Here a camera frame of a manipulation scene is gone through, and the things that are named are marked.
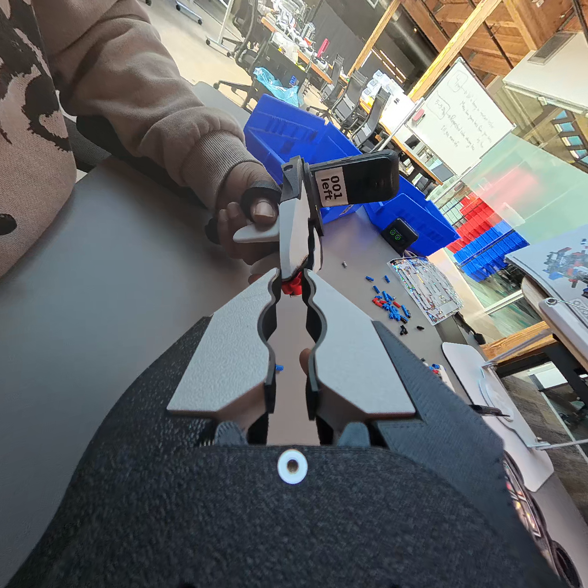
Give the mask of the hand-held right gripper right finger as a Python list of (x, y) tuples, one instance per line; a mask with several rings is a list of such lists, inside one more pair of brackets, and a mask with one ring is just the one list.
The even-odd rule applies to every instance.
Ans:
[(382, 341), (390, 332), (312, 270), (302, 272), (310, 420), (395, 420), (416, 415), (405, 384)]

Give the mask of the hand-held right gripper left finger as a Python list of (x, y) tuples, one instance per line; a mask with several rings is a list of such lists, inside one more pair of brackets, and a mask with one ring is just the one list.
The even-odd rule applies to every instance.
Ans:
[(216, 311), (167, 410), (213, 420), (258, 420), (275, 410), (276, 330), (282, 290), (273, 268)]

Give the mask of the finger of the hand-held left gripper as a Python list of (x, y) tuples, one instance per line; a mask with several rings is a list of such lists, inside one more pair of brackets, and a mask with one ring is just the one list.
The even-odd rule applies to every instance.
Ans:
[(307, 228), (308, 254), (306, 260), (303, 263), (303, 269), (311, 270), (313, 272), (319, 272), (323, 266), (324, 259), (322, 237), (319, 234), (319, 230), (316, 226), (316, 222), (314, 219), (308, 219)]
[(315, 227), (308, 198), (291, 198), (279, 206), (281, 278), (291, 281), (303, 269), (315, 269)]

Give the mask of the person's left forearm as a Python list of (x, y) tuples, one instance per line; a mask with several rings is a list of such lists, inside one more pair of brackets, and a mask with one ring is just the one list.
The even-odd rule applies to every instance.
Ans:
[(137, 1), (33, 1), (66, 112), (102, 116), (125, 149), (149, 158), (209, 208), (271, 181), (242, 129), (206, 107)]

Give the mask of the grey desk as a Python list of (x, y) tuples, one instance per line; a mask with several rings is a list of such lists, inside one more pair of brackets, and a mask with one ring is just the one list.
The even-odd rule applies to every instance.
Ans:
[[(310, 420), (307, 307), (285, 294), (273, 413), (167, 410), (212, 315), (249, 286), (205, 220), (107, 159), (1, 278), (1, 586), (566, 587), (363, 212), (322, 228), (315, 273), (390, 332), (416, 415)], [(408, 307), (409, 334), (366, 276)]]

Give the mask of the person's left hand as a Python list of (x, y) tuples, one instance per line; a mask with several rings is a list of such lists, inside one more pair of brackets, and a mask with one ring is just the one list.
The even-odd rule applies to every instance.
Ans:
[(216, 201), (217, 232), (220, 245), (232, 259), (249, 266), (279, 251), (277, 242), (236, 243), (234, 234), (251, 222), (259, 227), (273, 226), (278, 218), (276, 202), (262, 195), (251, 202), (250, 215), (241, 208), (244, 193), (256, 182), (267, 182), (273, 189), (277, 183), (259, 163), (245, 162), (235, 166), (219, 189)]

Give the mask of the long wooden table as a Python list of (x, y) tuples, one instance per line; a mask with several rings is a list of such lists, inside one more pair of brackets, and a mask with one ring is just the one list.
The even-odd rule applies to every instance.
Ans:
[[(447, 171), (437, 156), (434, 156), (408, 128), (408, 123), (417, 114), (422, 102), (422, 99), (413, 102), (404, 95), (389, 97), (380, 117), (376, 135), (371, 139), (375, 144), (373, 149), (398, 151), (403, 161), (405, 177), (411, 182), (415, 182), (417, 177), (421, 176), (427, 178), (434, 186), (441, 186), (447, 179)], [(367, 117), (373, 102), (361, 98), (360, 105)]]

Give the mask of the black office chair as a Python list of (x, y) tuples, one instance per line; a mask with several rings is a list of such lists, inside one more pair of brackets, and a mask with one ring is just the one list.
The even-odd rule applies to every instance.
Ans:
[(352, 134), (351, 141), (361, 152), (368, 152), (374, 148), (375, 144), (371, 139), (376, 135), (380, 117), (389, 97), (390, 93), (385, 88), (380, 88), (365, 121)]
[(365, 112), (360, 105), (360, 99), (364, 92), (368, 79), (358, 71), (354, 71), (342, 95), (335, 101), (330, 109), (330, 117), (339, 125), (343, 133), (352, 130), (357, 122), (364, 120)]

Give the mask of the black box with green lights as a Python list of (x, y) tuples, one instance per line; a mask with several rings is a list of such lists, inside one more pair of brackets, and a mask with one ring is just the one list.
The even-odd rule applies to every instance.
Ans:
[(403, 256), (419, 238), (418, 232), (400, 217), (388, 224), (379, 234), (400, 256)]

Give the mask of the pile of small brick pins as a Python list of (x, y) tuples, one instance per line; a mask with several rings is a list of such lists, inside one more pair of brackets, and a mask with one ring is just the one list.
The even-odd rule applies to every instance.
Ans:
[(389, 319), (407, 325), (412, 318), (408, 307), (401, 304), (396, 297), (390, 295), (386, 290), (380, 289), (375, 283), (375, 278), (366, 276), (365, 280), (371, 284), (373, 290), (372, 304), (385, 311)]

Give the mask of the blue labelled storage bin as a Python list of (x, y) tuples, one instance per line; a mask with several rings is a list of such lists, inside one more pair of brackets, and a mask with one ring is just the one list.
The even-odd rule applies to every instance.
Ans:
[(332, 123), (271, 94), (264, 94), (255, 106), (244, 135), (247, 150), (279, 185), (282, 166), (295, 156), (313, 165), (360, 154)]

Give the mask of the holographic sticker sheet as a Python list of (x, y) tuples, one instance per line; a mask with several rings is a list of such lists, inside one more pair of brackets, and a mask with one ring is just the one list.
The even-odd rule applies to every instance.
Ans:
[(387, 262), (408, 295), (432, 326), (459, 313), (463, 301), (448, 278), (426, 257), (409, 256)]

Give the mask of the blue plastic bag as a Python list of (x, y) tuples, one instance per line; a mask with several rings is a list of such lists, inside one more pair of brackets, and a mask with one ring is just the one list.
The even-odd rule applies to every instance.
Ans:
[(271, 94), (274, 98), (293, 107), (300, 107), (303, 104), (303, 99), (299, 96), (299, 87), (297, 85), (283, 86), (282, 82), (274, 77), (266, 68), (255, 68), (253, 75), (255, 81), (261, 85), (263, 90)]

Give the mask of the cluttered wooden workbench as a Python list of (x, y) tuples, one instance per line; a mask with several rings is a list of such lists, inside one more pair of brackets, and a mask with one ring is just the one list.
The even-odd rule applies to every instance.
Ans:
[(317, 89), (334, 83), (336, 58), (345, 74), (359, 55), (362, 42), (344, 22), (339, 1), (258, 1), (259, 13), (273, 22), (272, 42), (300, 66), (310, 66), (310, 83)]

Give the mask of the toy brick race car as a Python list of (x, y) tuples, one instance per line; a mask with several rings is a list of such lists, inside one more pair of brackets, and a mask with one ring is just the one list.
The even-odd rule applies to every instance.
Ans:
[(460, 383), (486, 424), (502, 439), (506, 486), (522, 525), (566, 587), (587, 587), (587, 524), (555, 474), (548, 451), (529, 447), (536, 435), (502, 383), (482, 371)]

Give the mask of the instruction booklet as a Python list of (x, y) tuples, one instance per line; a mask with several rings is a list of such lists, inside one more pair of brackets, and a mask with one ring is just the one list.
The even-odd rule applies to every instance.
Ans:
[(505, 255), (550, 297), (587, 324), (587, 225)]

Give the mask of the person's beige hoodie torso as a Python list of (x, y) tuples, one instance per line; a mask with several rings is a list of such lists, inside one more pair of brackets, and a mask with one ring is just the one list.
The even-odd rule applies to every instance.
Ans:
[(35, 244), (70, 197), (77, 172), (31, 1), (1, 1), (1, 275)]

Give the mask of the wall of red blue bins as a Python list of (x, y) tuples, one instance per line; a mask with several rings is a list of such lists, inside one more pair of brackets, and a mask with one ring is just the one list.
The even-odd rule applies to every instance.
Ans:
[(474, 282), (504, 270), (508, 254), (529, 246), (515, 228), (474, 194), (465, 196), (449, 213), (456, 215), (453, 227), (459, 238), (446, 248)]

